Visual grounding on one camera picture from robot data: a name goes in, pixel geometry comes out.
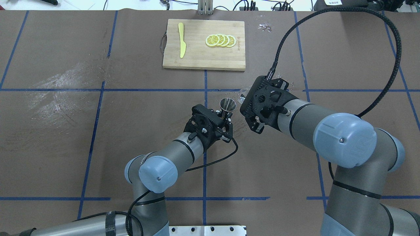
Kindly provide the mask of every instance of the black ring band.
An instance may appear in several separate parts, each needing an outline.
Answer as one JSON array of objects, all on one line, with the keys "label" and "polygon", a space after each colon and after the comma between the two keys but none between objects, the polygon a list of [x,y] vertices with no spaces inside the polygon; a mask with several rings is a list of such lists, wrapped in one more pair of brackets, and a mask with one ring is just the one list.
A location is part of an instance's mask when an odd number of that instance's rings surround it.
[{"label": "black ring band", "polygon": [[292,133],[292,131],[291,131],[291,126],[292,126],[292,124],[293,124],[293,120],[294,120],[294,118],[295,118],[295,116],[296,116],[296,114],[300,111],[300,110],[302,110],[302,108],[304,108],[304,107],[306,107],[306,106],[309,106],[309,105],[313,105],[313,103],[307,103],[307,104],[305,104],[305,105],[303,105],[303,106],[301,106],[301,107],[299,107],[294,113],[293,113],[293,115],[291,116],[291,118],[290,118],[290,123],[289,123],[289,133],[290,133],[290,136],[293,138],[293,139],[295,139],[294,137],[293,137],[293,133]]},{"label": "black ring band", "polygon": [[191,156],[192,156],[192,163],[194,163],[194,161],[195,161],[195,156],[194,156],[194,153],[193,153],[193,151],[191,150],[191,148],[188,146],[188,144],[186,144],[184,141],[182,141],[182,140],[179,140],[179,139],[175,139],[174,141],[176,141],[176,142],[180,142],[180,143],[182,143],[186,148],[188,148],[188,150],[189,150],[189,152],[191,153]]},{"label": "black ring band", "polygon": [[156,199],[153,199],[153,200],[150,200],[150,201],[138,202],[138,203],[136,203],[134,205],[135,206],[143,206],[143,205],[147,205],[147,204],[152,204],[152,203],[160,202],[160,201],[163,201],[163,200],[165,200],[165,196],[160,197],[160,198],[156,198]]},{"label": "black ring band", "polygon": [[381,199],[381,195],[379,195],[379,194],[372,193],[372,192],[369,192],[369,191],[366,191],[366,190],[363,190],[363,189],[358,189],[356,187],[353,187],[353,186],[350,186],[350,185],[347,185],[347,184],[343,184],[342,182],[338,182],[336,180],[333,181],[333,184],[338,186],[338,187],[350,190],[352,192],[355,192],[355,193],[358,193],[358,194],[361,194],[361,195],[365,195],[367,197]]},{"label": "black ring band", "polygon": [[389,212],[388,208],[386,208],[386,206],[382,205],[381,203],[379,203],[386,211],[386,213],[388,214],[388,218],[389,218],[389,233],[388,236],[392,236],[394,234],[394,220],[392,219],[392,215],[391,212]]}]

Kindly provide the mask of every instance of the black cable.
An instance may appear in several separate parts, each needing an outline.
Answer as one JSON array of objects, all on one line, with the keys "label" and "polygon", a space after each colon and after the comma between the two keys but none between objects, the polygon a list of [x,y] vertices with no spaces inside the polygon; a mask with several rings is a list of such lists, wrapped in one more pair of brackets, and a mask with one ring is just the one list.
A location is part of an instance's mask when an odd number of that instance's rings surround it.
[{"label": "black cable", "polygon": [[240,2],[245,2],[245,6],[244,6],[244,10],[246,10],[246,8],[247,7],[249,7],[249,2],[248,2],[248,0],[240,0],[235,6],[234,6],[234,9],[233,10],[235,10],[236,9],[236,7],[239,5],[239,3]]},{"label": "black cable", "polygon": [[[101,216],[101,215],[106,215],[106,214],[107,214],[107,212],[102,212],[102,213],[98,213],[98,214],[95,214],[95,215],[90,215],[90,216],[86,216],[86,217],[83,217],[83,218],[74,220],[73,222],[79,221],[79,220],[87,220],[87,219],[90,219],[90,218],[93,218],[93,217],[97,217],[97,216]],[[140,223],[139,219],[135,215],[131,215],[131,214],[128,214],[127,212],[123,212],[123,211],[116,211],[115,214],[117,214],[117,215],[125,215],[126,217],[133,218],[134,221],[136,221],[136,223],[139,225],[140,231],[141,232],[143,231],[142,223]]]},{"label": "black cable", "polygon": [[275,10],[276,10],[276,6],[277,6],[277,4],[280,4],[280,9],[281,9],[281,4],[282,4],[282,3],[283,3],[283,2],[277,2],[276,4],[274,4],[272,11],[275,11]]},{"label": "black cable", "polygon": [[234,139],[234,138],[232,138],[232,141],[233,141],[233,142],[234,142],[234,144],[235,144],[235,151],[233,151],[231,154],[229,154],[229,155],[227,155],[227,156],[225,156],[225,157],[223,157],[223,158],[221,158],[221,159],[218,159],[218,160],[216,160],[216,161],[213,161],[213,162],[207,163],[207,164],[205,164],[205,165],[201,165],[201,166],[197,166],[197,167],[194,167],[194,168],[187,169],[185,172],[187,172],[187,171],[192,171],[192,170],[196,170],[196,169],[200,169],[200,168],[203,168],[203,167],[206,167],[206,166],[209,166],[209,165],[213,165],[213,164],[216,164],[216,163],[218,163],[218,162],[221,162],[221,161],[223,161],[223,160],[228,159],[228,158],[229,158],[229,157],[231,157],[233,154],[235,154],[235,153],[238,151],[238,148],[239,148],[239,146],[238,146],[238,144],[236,143],[236,141],[235,141],[235,139]]},{"label": "black cable", "polygon": [[105,3],[104,3],[104,9],[103,10],[105,10],[105,5],[107,4],[107,2],[108,2],[108,0],[105,1]]},{"label": "black cable", "polygon": [[178,0],[172,0],[172,2],[177,2],[177,3],[188,3],[188,4],[192,4],[192,5],[198,5],[198,3],[189,3],[189,2],[183,2],[183,1],[178,1]]},{"label": "black cable", "polygon": [[166,5],[166,10],[169,10],[169,8],[170,8],[169,0],[160,0],[160,3],[165,4]]},{"label": "black cable", "polygon": [[271,69],[268,71],[267,74],[267,80],[271,80],[274,72],[276,71],[276,67],[277,67],[277,63],[278,63],[278,57],[280,55],[280,51],[281,48],[286,40],[286,38],[289,36],[289,34],[296,29],[300,24],[302,24],[303,22],[311,19],[312,17],[315,17],[317,15],[320,15],[322,13],[326,13],[326,12],[330,12],[330,11],[339,11],[339,12],[366,12],[366,13],[370,13],[374,16],[379,17],[380,19],[382,19],[386,25],[389,26],[389,28],[392,31],[392,34],[394,35],[395,38],[395,44],[396,44],[396,56],[395,56],[395,64],[394,64],[394,68],[392,70],[391,73],[391,77],[389,78],[386,86],[384,87],[384,89],[381,91],[381,93],[378,95],[378,97],[373,101],[373,103],[366,108],[364,111],[362,111],[360,114],[358,114],[358,117],[362,117],[364,115],[366,115],[366,113],[368,113],[369,111],[371,111],[381,100],[382,98],[385,96],[385,94],[388,92],[389,88],[391,87],[392,83],[395,80],[395,77],[398,73],[398,68],[399,68],[399,64],[401,62],[401,37],[399,35],[399,32],[397,30],[397,28],[395,27],[394,23],[392,23],[392,21],[378,13],[377,11],[374,10],[370,10],[367,8],[359,8],[359,7],[335,7],[335,8],[326,8],[326,9],[322,9],[320,11],[314,12],[312,14],[310,14],[309,16],[306,16],[305,18],[303,18],[302,20],[300,20],[299,22],[297,22],[294,26],[292,26],[284,35],[284,37],[282,38],[282,40],[280,41],[280,44],[278,45],[278,49],[277,49],[277,53],[276,53],[276,57],[274,58],[274,62],[273,62],[273,66],[271,67]]},{"label": "black cable", "polygon": [[217,7],[215,7],[214,9],[216,9],[216,8],[224,8],[224,9],[226,9],[226,10],[229,10],[229,9],[227,9],[226,7],[224,7],[224,6],[217,6]]},{"label": "black cable", "polygon": [[334,180],[334,173],[333,173],[333,167],[331,166],[331,162],[328,162],[328,170],[330,171],[331,179]]},{"label": "black cable", "polygon": [[[131,215],[131,210],[133,210],[134,205],[140,201],[140,199],[142,199],[143,197],[145,197],[147,194],[150,193],[150,190],[148,190],[147,192],[143,193],[141,196],[139,196],[130,206],[129,210],[127,211],[128,215]],[[129,220],[129,216],[126,216],[126,230],[127,230],[127,234],[129,236],[133,236],[133,228],[131,226],[131,220]],[[140,224],[140,235],[143,236],[143,227]]]}]

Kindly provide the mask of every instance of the blue tape line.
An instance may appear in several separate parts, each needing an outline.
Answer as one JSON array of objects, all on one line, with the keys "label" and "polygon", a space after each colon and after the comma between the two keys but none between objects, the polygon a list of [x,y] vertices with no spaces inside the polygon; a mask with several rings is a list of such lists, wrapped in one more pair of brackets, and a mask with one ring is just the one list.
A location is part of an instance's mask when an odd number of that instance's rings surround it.
[{"label": "blue tape line", "polygon": [[[12,92],[100,92],[101,89],[0,89]],[[204,92],[205,89],[105,89],[105,92]],[[239,92],[240,89],[207,89],[207,92]]]},{"label": "blue tape line", "polygon": [[105,89],[105,92],[204,92],[204,89]]},{"label": "blue tape line", "polygon": [[318,153],[316,154],[316,159],[318,162],[318,175],[319,175],[319,182],[321,183],[321,195],[323,197],[324,210],[327,210],[327,200],[325,199],[325,189],[324,189],[324,180],[322,177],[321,160],[319,158]]},{"label": "blue tape line", "polygon": [[6,69],[4,70],[4,74],[3,74],[3,77],[2,77],[1,82],[0,82],[0,89],[2,88],[4,80],[6,79],[6,75],[7,75],[7,71],[9,70],[10,62],[12,62],[12,58],[13,58],[13,55],[15,54],[16,46],[18,46],[19,38],[21,37],[22,31],[23,31],[24,26],[25,26],[26,19],[28,18],[28,14],[29,14],[29,11],[27,10],[26,14],[25,14],[24,21],[22,22],[22,25],[21,25],[21,30],[19,30],[19,34],[16,38],[15,45],[13,46],[12,53],[10,54],[9,61],[7,62],[7,65],[6,65]]},{"label": "blue tape line", "polygon": [[202,201],[203,197],[165,197],[167,201]]},{"label": "blue tape line", "polygon": [[[10,92],[100,92],[101,89],[0,89]],[[204,92],[204,89],[105,89],[105,92]],[[239,92],[240,89],[207,89],[207,92]],[[381,92],[381,89],[304,89],[302,92]],[[406,92],[406,89],[390,89],[389,92]],[[408,89],[420,92],[420,89]]]},{"label": "blue tape line", "polygon": [[[328,200],[329,197],[321,197],[321,196],[311,196],[306,197],[306,200]],[[391,195],[391,196],[382,196],[381,199],[420,199],[419,195]]]},{"label": "blue tape line", "polygon": [[270,197],[206,197],[207,201],[265,201]]},{"label": "blue tape line", "polygon": [[115,32],[115,24],[117,23],[117,16],[118,16],[118,11],[116,10],[115,16],[114,16],[114,25],[112,26],[111,39],[109,41],[109,49],[108,49],[107,58],[111,56],[112,41],[114,40],[114,32]]},{"label": "blue tape line", "polygon": [[[388,25],[386,25],[386,23],[384,23],[384,24],[385,24],[386,34],[388,35],[389,44],[391,45],[391,49],[392,49],[392,52],[393,52],[393,54],[394,54],[394,57],[396,57],[396,52],[395,52],[395,49],[394,49],[394,45],[392,44],[391,35],[389,34]],[[398,67],[398,71],[399,71],[399,73],[400,73],[400,75],[401,75],[402,83],[404,84],[404,88],[405,88],[405,91],[406,91],[406,93],[407,93],[408,101],[410,102],[411,110],[413,111],[413,114],[414,114],[414,119],[416,120],[416,123],[417,123],[417,128],[418,128],[418,129],[419,129],[419,131],[420,131],[420,122],[419,122],[419,118],[418,118],[418,116],[417,116],[417,112],[416,112],[416,109],[415,109],[415,107],[414,107],[413,100],[411,99],[411,95],[410,95],[410,92],[409,92],[409,90],[408,90],[408,86],[407,86],[407,83],[406,83],[406,81],[405,81],[405,78],[404,78],[404,73],[402,72],[401,66],[399,66],[399,67]]]},{"label": "blue tape line", "polygon": [[208,92],[239,92],[240,89],[207,89]]},{"label": "blue tape line", "polygon": [[[0,197],[0,201],[80,201],[80,197]],[[110,197],[86,197],[85,201],[110,201]]]},{"label": "blue tape line", "polygon": [[99,92],[101,89],[0,89],[11,92]]},{"label": "blue tape line", "polygon": [[204,70],[204,106],[207,107],[207,70]]},{"label": "blue tape line", "polygon": [[[296,11],[294,11],[293,13],[294,13],[294,22],[297,23]],[[306,72],[305,72],[305,68],[303,66],[303,52],[302,52],[302,44],[300,42],[299,26],[296,27],[296,34],[297,34],[297,44],[299,46],[299,53],[300,53],[300,63],[302,65],[302,73],[303,73],[303,77],[305,79],[304,81],[305,81],[306,99],[307,99],[308,102],[311,102],[311,98],[309,97],[308,81],[306,79]]]},{"label": "blue tape line", "polygon": [[[381,92],[382,89],[305,89],[303,92]],[[390,89],[388,92],[406,92],[406,89]],[[412,89],[410,92],[420,92],[420,89]]]},{"label": "blue tape line", "polygon": [[[204,106],[207,107],[207,70],[204,70]],[[203,165],[207,164],[207,152],[203,155]],[[207,225],[207,167],[203,168],[203,225]]]},{"label": "blue tape line", "polygon": [[328,197],[306,197],[306,200],[328,200]]},{"label": "blue tape line", "polygon": [[105,81],[102,82],[101,93],[99,95],[98,108],[96,110],[95,125],[93,126],[92,140],[90,142],[89,157],[87,158],[86,172],[84,174],[83,188],[82,188],[82,191],[81,191],[81,199],[80,199],[79,213],[77,215],[77,219],[80,219],[81,213],[82,213],[82,210],[83,210],[84,195],[85,195],[85,192],[86,192],[87,179],[89,177],[90,162],[92,160],[93,145],[95,143],[96,129],[98,127],[99,113],[101,111],[102,97],[103,97],[103,94],[104,94],[104,89],[105,89]]},{"label": "blue tape line", "polygon": [[[265,201],[270,197],[206,197],[206,201]],[[202,197],[166,197],[167,201],[202,201]]]},{"label": "blue tape line", "polygon": [[[294,11],[293,13],[294,13],[294,22],[297,23],[296,11]],[[297,34],[297,43],[299,45],[300,61],[302,63],[303,77],[305,78],[304,82],[305,82],[306,99],[307,99],[308,102],[311,102],[311,98],[309,96],[309,87],[308,87],[308,82],[307,82],[307,78],[306,78],[306,72],[305,72],[305,68],[303,66],[303,52],[302,52],[302,44],[300,42],[299,27],[296,27],[296,34]],[[324,189],[324,180],[323,180],[323,177],[322,177],[321,161],[319,159],[318,153],[316,154],[316,158],[317,158],[317,162],[318,162],[318,175],[319,175],[319,183],[320,183],[320,187],[321,187],[321,194],[322,194],[323,197],[325,197],[325,189]],[[323,199],[323,203],[324,203],[324,210],[327,210],[327,201],[325,199]]]}]

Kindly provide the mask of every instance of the braided black cable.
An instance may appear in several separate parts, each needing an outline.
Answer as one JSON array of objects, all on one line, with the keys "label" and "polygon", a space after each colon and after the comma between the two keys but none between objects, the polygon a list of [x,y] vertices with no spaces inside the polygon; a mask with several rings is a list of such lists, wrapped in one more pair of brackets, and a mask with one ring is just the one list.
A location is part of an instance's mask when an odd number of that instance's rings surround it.
[{"label": "braided black cable", "polygon": [[396,56],[395,56],[395,64],[394,64],[394,68],[392,70],[391,77],[389,78],[389,80],[388,80],[386,86],[384,87],[384,89],[376,97],[376,99],[372,102],[372,104],[368,108],[366,108],[364,111],[362,111],[360,114],[357,115],[358,117],[362,117],[362,116],[366,115],[366,113],[368,113],[369,111],[371,111],[382,100],[382,98],[385,96],[385,94],[388,92],[389,88],[391,87],[392,83],[395,80],[395,77],[396,77],[396,75],[398,73],[399,64],[401,62],[401,51],[402,51],[401,38],[400,38],[400,35],[399,35],[399,32],[398,32],[397,28],[395,27],[394,23],[392,23],[392,21],[388,17],[386,17],[386,16],[384,16],[384,15],[382,15],[382,14],[380,14],[380,13],[374,11],[374,10],[370,10],[370,9],[367,9],[367,8],[359,8],[359,7],[336,7],[336,8],[327,8],[327,9],[323,9],[323,10],[317,11],[315,13],[312,13],[309,16],[307,16],[307,17],[303,18],[302,20],[298,21],[294,26],[292,26],[286,32],[286,34],[284,35],[284,37],[280,41],[280,44],[278,45],[276,57],[274,58],[273,66],[268,71],[268,74],[267,74],[266,79],[267,80],[271,80],[272,79],[272,77],[274,75],[274,72],[276,71],[276,67],[277,67],[277,63],[278,63],[278,57],[280,55],[281,48],[282,48],[282,46],[283,46],[286,38],[289,36],[289,34],[294,29],[296,29],[300,24],[302,24],[303,22],[311,19],[312,17],[315,17],[317,15],[320,15],[320,14],[326,13],[326,12],[330,12],[330,11],[338,11],[338,12],[366,12],[366,13],[372,14],[374,16],[377,16],[378,18],[382,19],[386,23],[386,25],[389,26],[389,28],[391,29],[392,34],[394,35],[394,38],[395,38]]}]

